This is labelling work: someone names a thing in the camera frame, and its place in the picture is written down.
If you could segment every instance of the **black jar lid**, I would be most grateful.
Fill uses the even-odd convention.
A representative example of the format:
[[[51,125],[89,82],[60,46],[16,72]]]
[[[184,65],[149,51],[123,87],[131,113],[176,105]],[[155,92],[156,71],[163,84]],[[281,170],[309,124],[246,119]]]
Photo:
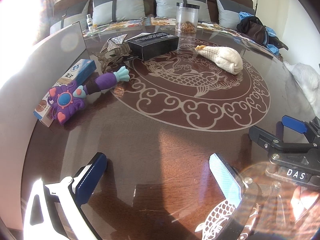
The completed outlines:
[[[177,2],[177,6],[186,7],[186,8],[193,8],[193,9],[200,9],[199,5],[190,4],[190,3]]]

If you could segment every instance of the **blue gem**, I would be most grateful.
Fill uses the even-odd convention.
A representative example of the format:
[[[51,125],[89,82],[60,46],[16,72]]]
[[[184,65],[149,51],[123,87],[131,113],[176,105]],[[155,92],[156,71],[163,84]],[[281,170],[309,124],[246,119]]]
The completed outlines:
[[[71,95],[69,93],[61,94],[58,97],[58,104],[61,106],[66,106],[71,101]]]

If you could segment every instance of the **pile of clothes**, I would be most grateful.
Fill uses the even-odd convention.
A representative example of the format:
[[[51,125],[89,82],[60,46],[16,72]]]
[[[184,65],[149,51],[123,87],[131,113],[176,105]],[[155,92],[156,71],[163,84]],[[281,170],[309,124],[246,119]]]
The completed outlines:
[[[289,48],[278,39],[276,32],[264,26],[258,17],[246,12],[240,12],[239,17],[241,22],[237,25],[237,30],[257,44],[265,46],[275,55],[279,55],[279,49],[281,48],[289,50]]]

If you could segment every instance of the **white cat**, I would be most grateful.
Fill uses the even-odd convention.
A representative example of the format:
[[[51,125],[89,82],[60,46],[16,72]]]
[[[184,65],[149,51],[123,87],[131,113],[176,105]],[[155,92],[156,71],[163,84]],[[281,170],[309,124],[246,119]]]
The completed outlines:
[[[320,118],[320,75],[313,67],[302,63],[290,65],[284,61],[284,65],[301,87],[316,116]]]

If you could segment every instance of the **black box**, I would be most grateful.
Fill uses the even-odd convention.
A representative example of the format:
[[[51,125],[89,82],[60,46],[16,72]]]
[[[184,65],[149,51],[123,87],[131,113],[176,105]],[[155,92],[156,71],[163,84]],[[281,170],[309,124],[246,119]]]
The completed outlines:
[[[179,37],[168,33],[151,33],[128,40],[132,55],[141,60],[165,54],[178,48]]]

